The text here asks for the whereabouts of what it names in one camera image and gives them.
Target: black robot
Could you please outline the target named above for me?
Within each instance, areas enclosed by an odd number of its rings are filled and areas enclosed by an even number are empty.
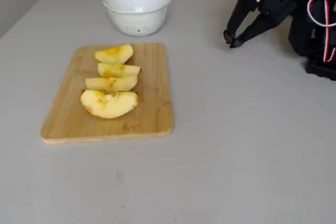
[[[292,16],[289,41],[308,58],[307,73],[336,80],[336,0],[238,0],[224,31],[231,48],[280,25]],[[260,14],[242,34],[236,31],[249,12]]]

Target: table surface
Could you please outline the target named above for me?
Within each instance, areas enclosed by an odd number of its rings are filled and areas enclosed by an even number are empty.
[[[334,224],[335,82],[305,73],[289,20],[229,50],[235,2],[173,0],[145,38],[102,0],[38,2],[0,39],[0,223]],[[76,48],[146,41],[167,46],[172,135],[42,142]]]

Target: apple slice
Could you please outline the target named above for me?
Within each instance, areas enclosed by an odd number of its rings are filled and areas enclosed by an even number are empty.
[[[141,68],[138,66],[99,63],[98,72],[102,77],[137,76]]]
[[[100,62],[111,64],[124,64],[133,55],[133,48],[130,44],[112,47],[95,53],[95,58]]]
[[[84,108],[92,115],[104,119],[118,118],[138,106],[138,95],[133,92],[105,94],[98,90],[86,90],[80,97]]]
[[[87,89],[103,90],[107,92],[130,91],[138,83],[138,76],[122,78],[88,78],[85,80]]]

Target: white bowl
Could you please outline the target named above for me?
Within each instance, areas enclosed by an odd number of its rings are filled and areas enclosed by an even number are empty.
[[[158,31],[171,0],[104,0],[113,23],[125,34],[147,36]]]

